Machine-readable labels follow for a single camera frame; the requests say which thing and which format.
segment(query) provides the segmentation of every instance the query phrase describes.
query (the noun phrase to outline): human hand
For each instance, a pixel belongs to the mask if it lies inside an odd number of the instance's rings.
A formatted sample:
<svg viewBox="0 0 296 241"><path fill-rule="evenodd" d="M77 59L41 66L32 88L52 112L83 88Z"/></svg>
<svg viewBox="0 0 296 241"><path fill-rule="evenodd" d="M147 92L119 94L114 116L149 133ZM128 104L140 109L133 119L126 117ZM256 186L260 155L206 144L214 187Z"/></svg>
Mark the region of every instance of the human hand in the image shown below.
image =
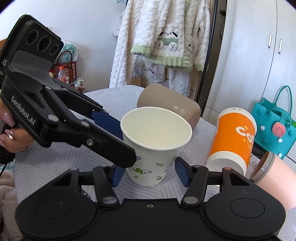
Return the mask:
<svg viewBox="0 0 296 241"><path fill-rule="evenodd" d="M10 127L15 125L15 121L12 118L11 113L0 99L0 119L3 120ZM0 146L4 147L11 153L21 152L32 145L34 139L29 135L25 129L13 128L11 130L5 130L6 134L0 135Z"/></svg>

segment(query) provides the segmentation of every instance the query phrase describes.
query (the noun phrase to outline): table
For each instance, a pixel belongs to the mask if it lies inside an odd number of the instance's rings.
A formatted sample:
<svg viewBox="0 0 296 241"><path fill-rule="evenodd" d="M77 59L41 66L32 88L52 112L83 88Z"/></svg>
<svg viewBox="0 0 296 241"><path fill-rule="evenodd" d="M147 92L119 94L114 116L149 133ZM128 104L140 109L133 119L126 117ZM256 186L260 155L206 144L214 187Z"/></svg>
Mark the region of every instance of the table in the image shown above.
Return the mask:
<svg viewBox="0 0 296 241"><path fill-rule="evenodd" d="M127 85L110 89L103 89L86 93L87 96L103 105L104 109L113 117L121 120L128 111L136 108L137 100L143 88ZM80 119L85 117L76 113ZM184 146L180 156L190 165L205 165L216 127L202 118L189 143ZM252 156L246 177L250 177L259 159ZM77 167L81 172L91 171L96 166L106 166L112 163L100 157L85 146L75 148L65 143L53 143L50 148L41 147L36 142L26 152L17 153L15 162L15 189L18 201L44 186L46 183L68 170ZM296 164L289 164L296 171ZM83 189L95 201L92 186ZM129 199L165 199L177 198L181 201L186 188L182 186L174 166L171 166L163 181L154 187L141 187L130 180L127 173L123 176L118 187L114 189L119 200ZM209 186L205 196L207 201L219 192L218 187ZM296 209L287 214L286 222L279 234L285 241L294 241L296 237Z"/></svg>

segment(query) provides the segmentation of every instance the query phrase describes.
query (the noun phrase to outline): wardrobe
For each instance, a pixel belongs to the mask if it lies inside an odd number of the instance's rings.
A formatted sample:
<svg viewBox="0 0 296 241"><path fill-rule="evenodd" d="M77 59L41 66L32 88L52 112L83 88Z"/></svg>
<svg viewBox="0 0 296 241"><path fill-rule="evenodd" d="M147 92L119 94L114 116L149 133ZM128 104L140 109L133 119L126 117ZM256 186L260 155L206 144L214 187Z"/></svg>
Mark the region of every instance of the wardrobe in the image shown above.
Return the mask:
<svg viewBox="0 0 296 241"><path fill-rule="evenodd" d="M274 101L283 85L291 87L296 100L296 9L286 0L227 0L221 49L202 117L216 125L226 108L251 112L262 97ZM289 102L288 91L283 91L278 106L288 110ZM296 145L289 156L296 158Z"/></svg>

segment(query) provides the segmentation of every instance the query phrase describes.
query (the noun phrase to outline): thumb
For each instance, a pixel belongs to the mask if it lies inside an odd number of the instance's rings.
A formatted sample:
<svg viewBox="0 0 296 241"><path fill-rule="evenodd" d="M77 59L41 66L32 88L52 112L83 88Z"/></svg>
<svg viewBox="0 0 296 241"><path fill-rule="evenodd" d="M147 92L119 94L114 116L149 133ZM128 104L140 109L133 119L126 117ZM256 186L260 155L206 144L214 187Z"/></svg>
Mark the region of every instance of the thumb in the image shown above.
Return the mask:
<svg viewBox="0 0 296 241"><path fill-rule="evenodd" d="M0 99L0 119L3 120L10 127L13 127L15 125L15 121L11 113L9 112L9 110L4 105L1 99Z"/></svg>

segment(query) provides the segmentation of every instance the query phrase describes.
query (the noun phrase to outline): silver handle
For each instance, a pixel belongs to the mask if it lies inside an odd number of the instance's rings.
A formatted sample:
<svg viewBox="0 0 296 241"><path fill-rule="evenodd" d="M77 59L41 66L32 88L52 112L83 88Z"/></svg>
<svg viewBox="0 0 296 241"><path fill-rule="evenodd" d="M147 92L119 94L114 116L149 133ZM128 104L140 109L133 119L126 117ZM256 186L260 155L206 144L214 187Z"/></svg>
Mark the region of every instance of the silver handle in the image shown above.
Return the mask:
<svg viewBox="0 0 296 241"><path fill-rule="evenodd" d="M268 48L270 48L270 45L271 45L271 37L272 37L272 34L269 35Z"/></svg>
<svg viewBox="0 0 296 241"><path fill-rule="evenodd" d="M279 41L279 53L281 53L281 44L283 43L283 40L281 39L280 41Z"/></svg>

